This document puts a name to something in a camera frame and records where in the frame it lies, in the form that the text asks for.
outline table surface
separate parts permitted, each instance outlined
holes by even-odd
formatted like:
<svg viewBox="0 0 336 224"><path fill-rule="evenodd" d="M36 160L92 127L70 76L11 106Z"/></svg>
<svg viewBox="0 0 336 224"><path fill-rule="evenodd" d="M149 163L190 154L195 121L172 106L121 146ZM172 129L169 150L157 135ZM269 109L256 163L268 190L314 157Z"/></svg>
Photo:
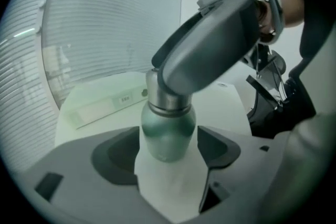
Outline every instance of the table surface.
<svg viewBox="0 0 336 224"><path fill-rule="evenodd" d="M100 86L100 80L94 83ZM95 94L92 92L93 88L81 87L81 89L90 91L85 94ZM79 138L141 125L140 116L146 100L75 130L68 123L65 113L71 110L71 98L75 98L71 93L60 110L55 147ZM206 89L194 94L192 104L196 112L196 125L228 130L237 135L251 135L245 109L233 85L214 82ZM207 167L197 148L195 132L182 160L163 163L154 159L148 152L140 128L140 150L135 160L134 171L138 177L140 193L157 211L173 223L198 215L206 183Z"/></svg>

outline metal bottle cap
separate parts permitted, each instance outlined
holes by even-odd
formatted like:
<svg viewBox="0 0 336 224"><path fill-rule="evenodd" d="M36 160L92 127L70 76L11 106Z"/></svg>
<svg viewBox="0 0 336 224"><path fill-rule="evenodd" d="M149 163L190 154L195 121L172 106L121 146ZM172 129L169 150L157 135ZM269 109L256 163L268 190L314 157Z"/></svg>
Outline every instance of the metal bottle cap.
<svg viewBox="0 0 336 224"><path fill-rule="evenodd" d="M146 74L148 102L150 105L166 111L182 111L191 106L191 95L171 95L164 92L159 87L157 75L157 69L152 69Z"/></svg>

